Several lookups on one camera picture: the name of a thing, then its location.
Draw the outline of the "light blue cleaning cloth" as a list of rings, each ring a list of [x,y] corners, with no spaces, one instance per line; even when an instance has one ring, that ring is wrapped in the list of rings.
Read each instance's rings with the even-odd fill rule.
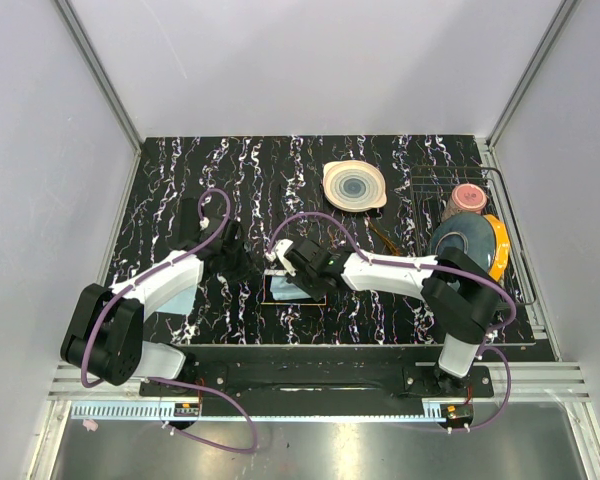
[[[280,276],[271,278],[270,292],[275,301],[305,300],[310,298],[310,295],[301,288],[290,283],[285,277]]]

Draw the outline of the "white geometric glasses case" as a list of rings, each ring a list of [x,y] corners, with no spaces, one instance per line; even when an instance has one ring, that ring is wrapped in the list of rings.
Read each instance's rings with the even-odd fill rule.
[[[260,303],[271,306],[325,306],[327,298],[315,300],[291,283],[286,278],[284,270],[267,269],[263,274]]]

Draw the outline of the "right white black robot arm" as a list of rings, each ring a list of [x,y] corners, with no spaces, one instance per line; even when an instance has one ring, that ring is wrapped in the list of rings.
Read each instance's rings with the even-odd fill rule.
[[[266,258],[278,262],[288,282],[314,300],[338,290],[375,291],[424,302],[444,332],[434,384],[456,396],[470,383],[469,370],[490,326],[502,288],[462,250],[395,257],[365,250],[331,252],[304,239],[278,240]]]

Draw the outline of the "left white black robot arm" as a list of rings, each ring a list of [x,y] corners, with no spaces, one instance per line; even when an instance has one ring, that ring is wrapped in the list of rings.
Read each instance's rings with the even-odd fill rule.
[[[132,378],[160,377],[176,396],[195,386],[187,355],[144,339],[145,321],[181,294],[193,294],[213,275],[228,280],[248,274],[245,231],[236,220],[195,223],[177,234],[175,248],[136,276],[110,286],[92,283],[78,298],[60,357],[81,370],[83,385],[120,386]]]

